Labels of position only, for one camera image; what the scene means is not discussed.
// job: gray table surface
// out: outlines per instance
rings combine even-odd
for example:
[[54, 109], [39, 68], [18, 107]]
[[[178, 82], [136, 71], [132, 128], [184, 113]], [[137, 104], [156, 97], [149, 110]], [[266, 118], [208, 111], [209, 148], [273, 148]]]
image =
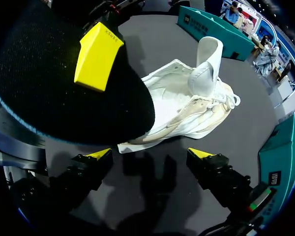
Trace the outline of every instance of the gray table surface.
[[[140, 76], [146, 76], [173, 59], [190, 66], [196, 65], [198, 43], [176, 22], [175, 16], [134, 16], [119, 27], [127, 45], [129, 63]], [[251, 176], [252, 186], [255, 186], [259, 181], [258, 150], [268, 139], [277, 119], [266, 89], [247, 62], [222, 59], [219, 76], [241, 98], [241, 104], [222, 124], [200, 140], [172, 138], [132, 156], [122, 156], [113, 147], [113, 168], [98, 191], [91, 191], [72, 214], [90, 223], [104, 223], [116, 229], [121, 221], [149, 206], [145, 202], [148, 194], [143, 191], [144, 186], [151, 173], [155, 172], [157, 179], [162, 178], [167, 158], [170, 160], [170, 176], [176, 185], [170, 189], [154, 232], [179, 232], [194, 236], [223, 222], [229, 211], [220, 206], [209, 190], [204, 191], [197, 184], [185, 164], [187, 149], [224, 154], [229, 157], [235, 170]], [[46, 152], [49, 174], [57, 176], [62, 173], [69, 159], [79, 153], [89, 154], [104, 148], [75, 146], [48, 139]], [[136, 162], [125, 162], [133, 159]], [[140, 161], [142, 165], [139, 168], [136, 163]], [[129, 167], [138, 171], [140, 169], [143, 173], [129, 175], [126, 170]]]

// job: blue light strip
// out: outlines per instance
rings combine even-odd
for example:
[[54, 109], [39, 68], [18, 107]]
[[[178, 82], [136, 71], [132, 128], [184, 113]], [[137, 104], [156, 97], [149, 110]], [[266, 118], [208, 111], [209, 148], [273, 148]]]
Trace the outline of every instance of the blue light strip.
[[275, 45], [276, 40], [278, 39], [278, 37], [277, 37], [277, 34], [276, 34], [276, 31], [275, 31], [274, 26], [271, 24], [270, 21], [268, 21], [268, 20], [267, 20], [266, 18], [264, 18], [263, 16], [262, 16], [262, 18], [261, 18], [261, 21], [262, 21], [262, 20], [264, 20], [264, 21], [270, 26], [271, 30], [273, 31], [273, 33], [274, 33], [274, 44], [273, 44], [273, 45]]
[[289, 53], [289, 55], [291, 56], [291, 58], [293, 59], [293, 62], [295, 64], [295, 58], [293, 57], [292, 53], [290, 52], [290, 50], [288, 50], [288, 48], [284, 45], [284, 43], [278, 38], [278, 41], [281, 43], [281, 45], [284, 46], [284, 48], [286, 49], [286, 51]]

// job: person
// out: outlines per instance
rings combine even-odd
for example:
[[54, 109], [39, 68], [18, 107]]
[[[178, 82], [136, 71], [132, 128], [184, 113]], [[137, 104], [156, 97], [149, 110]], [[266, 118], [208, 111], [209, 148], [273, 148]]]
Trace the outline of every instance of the person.
[[270, 71], [274, 69], [273, 63], [279, 55], [281, 44], [276, 42], [275, 47], [270, 48], [257, 62], [253, 62], [255, 67], [260, 68], [262, 76], [268, 76]]
[[292, 60], [290, 60], [289, 63], [285, 66], [285, 69], [283, 70], [281, 77], [278, 79], [279, 83], [282, 82], [283, 78], [288, 75], [288, 73], [291, 71], [291, 68]]
[[240, 29], [242, 27], [242, 23], [245, 19], [245, 16], [244, 14], [242, 14], [242, 8], [239, 7], [238, 8], [238, 12], [239, 12], [239, 17], [238, 17], [238, 20], [236, 21], [236, 23], [234, 24], [234, 26], [237, 28], [237, 29]]
[[265, 46], [266, 43], [268, 43], [268, 40], [269, 40], [269, 37], [267, 35], [265, 35], [265, 36], [262, 37], [260, 44], [262, 46]]
[[243, 21], [242, 31], [247, 37], [251, 36], [252, 30], [254, 29], [254, 23], [252, 22], [252, 20], [252, 16], [249, 16], [248, 19], [245, 19]]
[[227, 6], [225, 12], [223, 12], [225, 13], [223, 20], [230, 23], [231, 25], [234, 25], [234, 23], [236, 23], [236, 21], [239, 18], [239, 12], [237, 10], [237, 7], [238, 3], [236, 1], [233, 1], [231, 6]]
[[223, 4], [223, 6], [222, 6], [222, 8], [221, 8], [221, 14], [223, 14], [223, 12], [226, 11], [227, 6], [228, 6], [227, 3]]

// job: shoe tongue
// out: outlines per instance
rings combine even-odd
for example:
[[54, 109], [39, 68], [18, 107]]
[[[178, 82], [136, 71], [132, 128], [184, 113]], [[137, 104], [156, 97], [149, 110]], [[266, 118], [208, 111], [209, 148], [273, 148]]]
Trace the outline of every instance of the shoe tongue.
[[213, 76], [213, 73], [213, 67], [208, 61], [201, 63], [192, 71], [188, 79], [191, 94], [203, 97], [212, 96], [216, 85], [216, 76]]

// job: shoelace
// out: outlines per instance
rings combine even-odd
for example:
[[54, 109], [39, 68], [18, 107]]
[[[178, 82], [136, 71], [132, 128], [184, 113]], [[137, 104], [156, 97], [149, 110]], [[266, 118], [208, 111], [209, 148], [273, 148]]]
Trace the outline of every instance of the shoelace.
[[208, 105], [208, 108], [213, 108], [216, 105], [225, 103], [229, 109], [234, 109], [235, 106], [240, 104], [240, 97], [227, 91], [221, 86], [221, 83], [221, 79], [217, 78], [214, 97], [212, 98], [212, 103]]

